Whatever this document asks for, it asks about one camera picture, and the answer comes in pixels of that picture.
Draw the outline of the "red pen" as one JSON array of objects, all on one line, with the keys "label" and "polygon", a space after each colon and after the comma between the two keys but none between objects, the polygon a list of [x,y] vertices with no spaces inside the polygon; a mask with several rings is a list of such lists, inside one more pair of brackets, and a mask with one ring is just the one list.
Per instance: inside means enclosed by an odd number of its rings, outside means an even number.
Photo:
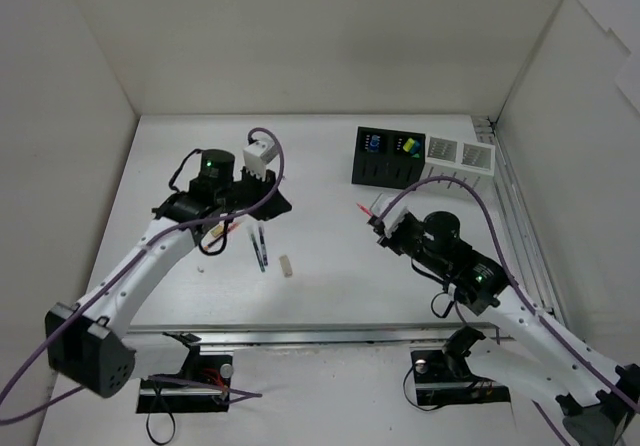
[{"label": "red pen", "polygon": [[364,214],[366,214],[369,218],[371,217],[375,217],[375,215],[372,213],[372,211],[365,207],[364,205],[360,204],[360,203],[356,203],[356,206],[359,208],[360,211],[362,211]]}]

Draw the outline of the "orange pencil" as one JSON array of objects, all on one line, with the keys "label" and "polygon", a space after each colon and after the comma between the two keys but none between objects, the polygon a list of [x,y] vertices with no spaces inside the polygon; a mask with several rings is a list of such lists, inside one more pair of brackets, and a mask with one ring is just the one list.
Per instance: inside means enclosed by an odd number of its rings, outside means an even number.
[{"label": "orange pencil", "polygon": [[[230,235],[234,230],[236,230],[240,226],[239,223],[231,223],[227,228],[227,234]],[[223,240],[224,236],[224,227],[216,226],[213,230],[211,230],[206,236],[206,241],[204,242],[204,246],[206,249],[211,249],[215,244],[219,243]]]}]

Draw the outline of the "yellow highlighter marker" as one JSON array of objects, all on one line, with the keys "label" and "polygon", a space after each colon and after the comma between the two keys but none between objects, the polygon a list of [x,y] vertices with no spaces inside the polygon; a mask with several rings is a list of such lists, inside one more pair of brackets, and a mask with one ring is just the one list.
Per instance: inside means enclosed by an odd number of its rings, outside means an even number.
[{"label": "yellow highlighter marker", "polygon": [[416,150],[420,151],[420,148],[421,148],[421,143],[418,140],[413,138],[408,138],[402,146],[402,150],[406,153],[410,151],[416,151]]}]

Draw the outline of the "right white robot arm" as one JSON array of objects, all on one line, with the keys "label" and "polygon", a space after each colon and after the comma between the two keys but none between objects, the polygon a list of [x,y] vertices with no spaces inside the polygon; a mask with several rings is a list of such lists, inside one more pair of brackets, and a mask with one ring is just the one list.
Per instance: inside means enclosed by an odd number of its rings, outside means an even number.
[{"label": "right white robot arm", "polygon": [[615,445],[639,412],[639,368],[598,353],[514,286],[507,271],[460,236],[460,221],[437,211],[418,219],[407,209],[372,213],[379,244],[406,255],[437,279],[446,295],[483,322],[518,341],[523,357],[472,326],[456,331],[442,349],[445,371],[490,378],[560,411],[580,445]]}]

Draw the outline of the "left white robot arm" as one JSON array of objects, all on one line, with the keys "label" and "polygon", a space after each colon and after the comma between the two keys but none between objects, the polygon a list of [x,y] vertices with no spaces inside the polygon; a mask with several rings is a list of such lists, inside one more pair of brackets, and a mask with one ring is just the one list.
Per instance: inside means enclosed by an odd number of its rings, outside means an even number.
[{"label": "left white robot arm", "polygon": [[207,233],[249,215],[268,221],[291,210],[279,192],[284,159],[281,147],[256,141],[243,151],[241,176],[234,176],[233,154],[200,151],[198,175],[187,190],[177,187],[154,208],[142,238],[105,280],[72,306],[58,303],[45,316],[49,365],[102,398],[110,398],[131,379],[166,375],[191,384],[200,361],[191,341],[169,333],[131,339],[127,333],[138,310],[169,271]]}]

